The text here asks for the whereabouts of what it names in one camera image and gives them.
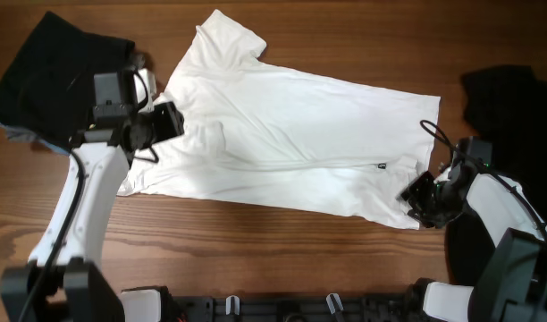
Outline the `white t-shirt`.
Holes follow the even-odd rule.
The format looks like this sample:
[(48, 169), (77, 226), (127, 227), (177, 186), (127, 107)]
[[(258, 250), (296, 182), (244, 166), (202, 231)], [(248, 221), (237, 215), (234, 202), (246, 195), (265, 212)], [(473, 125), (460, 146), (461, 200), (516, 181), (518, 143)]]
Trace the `white t-shirt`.
[(424, 172), (440, 100), (260, 61), (266, 43), (214, 11), (173, 71), (162, 103), (182, 136), (136, 161), (119, 194), (160, 194), (360, 216), (415, 229), (400, 192)]

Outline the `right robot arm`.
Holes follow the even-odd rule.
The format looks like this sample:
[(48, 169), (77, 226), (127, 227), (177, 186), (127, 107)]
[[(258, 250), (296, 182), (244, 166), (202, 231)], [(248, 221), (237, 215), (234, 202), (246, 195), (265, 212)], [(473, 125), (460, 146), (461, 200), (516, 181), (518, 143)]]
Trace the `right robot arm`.
[(400, 193), (408, 214), (442, 228), (479, 220), (493, 252), (473, 286), (430, 282), (422, 310), (442, 321), (547, 321), (547, 229), (520, 186), (497, 175), (492, 145), (470, 137), (451, 147), (439, 178), (425, 172)]

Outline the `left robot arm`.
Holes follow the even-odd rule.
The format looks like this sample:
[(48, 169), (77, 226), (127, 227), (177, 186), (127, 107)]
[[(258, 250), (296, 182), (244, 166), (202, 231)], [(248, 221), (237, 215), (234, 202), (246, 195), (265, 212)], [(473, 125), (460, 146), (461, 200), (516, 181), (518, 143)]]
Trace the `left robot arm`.
[(8, 267), (0, 296), (11, 321), (124, 321), (100, 270), (114, 200), (137, 151), (181, 136), (174, 103), (155, 105), (148, 69), (98, 73), (88, 120), (69, 142), (69, 173), (52, 219), (23, 267)]

